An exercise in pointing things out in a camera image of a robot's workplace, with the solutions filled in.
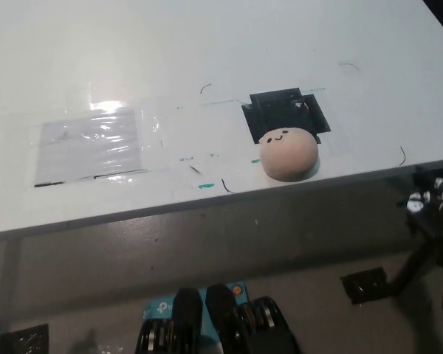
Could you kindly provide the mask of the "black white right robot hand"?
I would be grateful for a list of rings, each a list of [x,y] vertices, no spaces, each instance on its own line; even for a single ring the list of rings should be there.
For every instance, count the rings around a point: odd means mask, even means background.
[[[412,175],[411,193],[396,203],[405,211],[412,235],[423,235],[438,249],[437,263],[443,268],[443,170],[419,166]]]

